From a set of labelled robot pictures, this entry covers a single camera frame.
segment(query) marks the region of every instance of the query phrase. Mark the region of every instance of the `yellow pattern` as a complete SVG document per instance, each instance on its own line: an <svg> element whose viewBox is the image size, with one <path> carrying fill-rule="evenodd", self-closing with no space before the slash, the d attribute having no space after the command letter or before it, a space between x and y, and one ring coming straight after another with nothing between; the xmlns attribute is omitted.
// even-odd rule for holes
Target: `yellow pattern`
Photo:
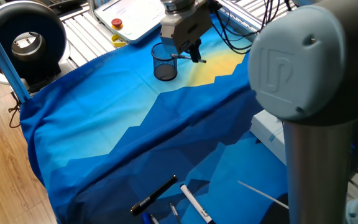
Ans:
<svg viewBox="0 0 358 224"><path fill-rule="evenodd" d="M235 54L231 50L222 50L208 54L207 63L195 63L190 71L190 86L200 86L215 82L216 76L231 75L244 55Z"/></svg>

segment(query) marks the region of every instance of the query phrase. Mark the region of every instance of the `black mesh pen holder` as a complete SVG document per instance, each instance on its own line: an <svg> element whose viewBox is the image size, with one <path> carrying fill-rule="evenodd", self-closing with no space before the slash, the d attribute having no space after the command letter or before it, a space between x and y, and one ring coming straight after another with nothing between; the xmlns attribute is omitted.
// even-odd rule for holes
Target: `black mesh pen holder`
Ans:
<svg viewBox="0 0 358 224"><path fill-rule="evenodd" d="M161 81L170 81L178 75L178 59L164 49L162 43L152 47L154 77Z"/></svg>

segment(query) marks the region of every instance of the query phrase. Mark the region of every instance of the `red button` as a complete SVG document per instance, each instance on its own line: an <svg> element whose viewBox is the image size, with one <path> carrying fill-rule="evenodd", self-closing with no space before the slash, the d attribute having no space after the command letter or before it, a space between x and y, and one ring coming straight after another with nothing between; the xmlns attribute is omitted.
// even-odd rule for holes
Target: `red button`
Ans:
<svg viewBox="0 0 358 224"><path fill-rule="evenodd" d="M122 25L122 20L120 19L113 19L111 21L111 25L113 25L114 27L120 27Z"/></svg>

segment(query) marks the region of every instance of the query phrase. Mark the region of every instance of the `blue cloth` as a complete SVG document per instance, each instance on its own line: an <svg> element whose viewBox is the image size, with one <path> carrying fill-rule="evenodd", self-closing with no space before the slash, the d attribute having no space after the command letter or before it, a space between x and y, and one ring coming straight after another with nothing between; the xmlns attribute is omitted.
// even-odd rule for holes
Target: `blue cloth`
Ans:
<svg viewBox="0 0 358 224"><path fill-rule="evenodd" d="M204 223L181 184L216 223L259 223L272 203L238 180L276 198L287 191L285 166L248 132L261 110L248 57L237 62L213 29L202 41L208 63L179 60L174 81L152 74L154 32L22 105L30 163L60 222L142 223L130 208L174 174L178 182L147 209L161 224L177 222L169 201L184 223Z"/></svg>

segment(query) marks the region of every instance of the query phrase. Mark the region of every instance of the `yellow object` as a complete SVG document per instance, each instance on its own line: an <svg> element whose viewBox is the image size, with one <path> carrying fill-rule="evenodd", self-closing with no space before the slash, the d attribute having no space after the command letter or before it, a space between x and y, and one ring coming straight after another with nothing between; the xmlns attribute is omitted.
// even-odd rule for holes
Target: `yellow object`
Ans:
<svg viewBox="0 0 358 224"><path fill-rule="evenodd" d="M111 27L112 27L113 29L115 29L115 30L121 30L123 26L124 26L124 25L122 25L122 24L121 24L121 26L119 26L119 27L115 27L115 26L111 25Z"/></svg>
<svg viewBox="0 0 358 224"><path fill-rule="evenodd" d="M231 75L244 55L234 54L231 50L221 50L203 57L207 63L195 63L190 71L190 86L207 85L215 82L215 77Z"/></svg>
<svg viewBox="0 0 358 224"><path fill-rule="evenodd" d="M123 46L127 45L127 43L125 43L125 42L117 41L119 39L121 39L121 37L118 36L117 34L114 34L111 37L111 43L113 44L113 46L115 46L115 47L123 47Z"/></svg>

